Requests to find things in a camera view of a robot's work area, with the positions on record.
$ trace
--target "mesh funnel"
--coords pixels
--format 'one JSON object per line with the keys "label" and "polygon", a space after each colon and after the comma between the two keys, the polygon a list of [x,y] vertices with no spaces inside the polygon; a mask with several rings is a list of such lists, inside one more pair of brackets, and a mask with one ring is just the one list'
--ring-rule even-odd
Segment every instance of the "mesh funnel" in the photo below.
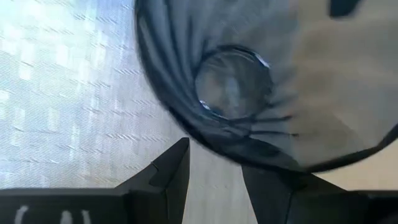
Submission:
{"label": "mesh funnel", "polygon": [[390,144],[398,122],[398,2],[350,4],[137,1],[141,62],[209,149],[261,167],[343,166]]}

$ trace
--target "black mesh strainer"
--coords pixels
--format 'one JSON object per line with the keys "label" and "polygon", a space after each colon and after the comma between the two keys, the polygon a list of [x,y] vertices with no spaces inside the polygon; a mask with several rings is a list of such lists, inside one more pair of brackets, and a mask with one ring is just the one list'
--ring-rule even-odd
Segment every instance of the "black mesh strainer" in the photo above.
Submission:
{"label": "black mesh strainer", "polygon": [[209,149],[260,167],[343,166],[397,136],[398,47],[387,37],[398,28],[368,16],[374,1],[357,2],[138,0],[141,62]]}

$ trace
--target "white woven surface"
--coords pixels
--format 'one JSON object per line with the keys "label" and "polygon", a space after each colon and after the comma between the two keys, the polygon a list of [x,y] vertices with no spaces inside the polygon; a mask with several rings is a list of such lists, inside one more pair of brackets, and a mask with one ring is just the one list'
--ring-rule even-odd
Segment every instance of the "white woven surface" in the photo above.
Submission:
{"label": "white woven surface", "polygon": [[[0,2],[0,188],[114,187],[184,136],[132,23],[132,0]],[[192,144],[185,223],[255,222],[240,168]]]}

